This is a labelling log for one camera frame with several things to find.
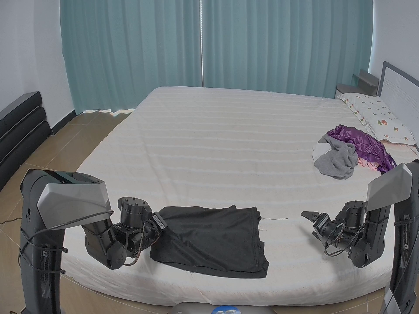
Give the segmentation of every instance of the black folded garment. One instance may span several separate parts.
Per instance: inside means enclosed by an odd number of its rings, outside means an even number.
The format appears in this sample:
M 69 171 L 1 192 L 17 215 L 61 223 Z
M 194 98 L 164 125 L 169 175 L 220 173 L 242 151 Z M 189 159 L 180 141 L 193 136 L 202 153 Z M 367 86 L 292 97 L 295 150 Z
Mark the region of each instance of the black folded garment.
M 264 278 L 269 262 L 259 239 L 256 207 L 165 207 L 168 227 L 150 257 L 191 272 L 230 278 Z

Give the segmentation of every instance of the bed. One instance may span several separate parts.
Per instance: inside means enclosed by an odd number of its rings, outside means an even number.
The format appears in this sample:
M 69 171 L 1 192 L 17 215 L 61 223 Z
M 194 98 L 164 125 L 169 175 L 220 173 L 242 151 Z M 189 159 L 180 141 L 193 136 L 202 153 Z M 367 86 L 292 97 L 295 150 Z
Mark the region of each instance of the bed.
M 264 279 L 190 273 L 149 258 L 108 270 L 84 248 L 81 227 L 68 229 L 62 266 L 82 285 L 156 305 L 182 301 L 236 305 L 314 305 L 346 301 L 386 286 L 394 229 L 384 254 L 358 269 L 342 254 L 329 258 L 301 211 L 335 216 L 343 204 L 365 200 L 379 172 L 356 166 L 340 181 L 314 167 L 312 146 L 338 124 L 365 131 L 338 99 L 199 87 L 160 87 L 105 138 L 79 172 L 106 182 L 114 223 L 121 196 L 164 206 L 257 206 L 259 233 L 270 262 Z M 414 149 L 385 143 L 397 163 Z M 393 224 L 393 213 L 389 225 Z

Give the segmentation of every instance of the tiled floor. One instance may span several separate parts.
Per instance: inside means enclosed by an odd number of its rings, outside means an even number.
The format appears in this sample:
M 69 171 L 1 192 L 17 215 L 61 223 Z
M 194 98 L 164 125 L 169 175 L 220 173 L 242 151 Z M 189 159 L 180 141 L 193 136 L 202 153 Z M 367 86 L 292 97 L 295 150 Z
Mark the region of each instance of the tiled floor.
M 85 113 L 48 138 L 0 191 L 0 222 L 21 216 L 20 182 L 29 168 L 76 171 L 86 157 L 127 115 Z M 0 314 L 20 313 L 24 307 L 20 269 L 17 264 L 19 221 L 0 226 Z M 378 314 L 383 289 L 357 299 L 325 306 L 275 306 L 278 314 Z M 114 298 L 84 288 L 67 276 L 61 278 L 61 306 L 67 314 L 165 314 L 169 307 Z

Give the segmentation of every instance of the gray towel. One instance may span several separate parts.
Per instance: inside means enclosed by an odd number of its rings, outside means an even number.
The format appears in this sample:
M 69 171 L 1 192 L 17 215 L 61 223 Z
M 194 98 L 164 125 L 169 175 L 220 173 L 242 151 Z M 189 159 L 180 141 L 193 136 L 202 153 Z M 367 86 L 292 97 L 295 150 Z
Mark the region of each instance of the gray towel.
M 358 154 L 352 143 L 345 143 L 325 134 L 318 141 L 319 143 L 329 143 L 332 150 L 319 157 L 314 162 L 314 166 L 323 175 L 333 178 L 348 179 L 354 173 L 355 165 L 358 163 Z

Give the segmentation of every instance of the purple garment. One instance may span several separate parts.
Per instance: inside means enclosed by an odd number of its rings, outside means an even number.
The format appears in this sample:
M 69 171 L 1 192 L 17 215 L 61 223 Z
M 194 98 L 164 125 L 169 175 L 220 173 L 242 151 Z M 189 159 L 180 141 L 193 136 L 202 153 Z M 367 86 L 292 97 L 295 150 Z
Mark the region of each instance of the purple garment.
M 370 163 L 377 162 L 380 164 L 377 170 L 381 173 L 390 171 L 396 166 L 394 159 L 386 152 L 385 146 L 371 135 L 359 129 L 339 124 L 335 129 L 328 131 L 327 134 L 342 142 L 352 143 L 355 146 L 358 157 Z

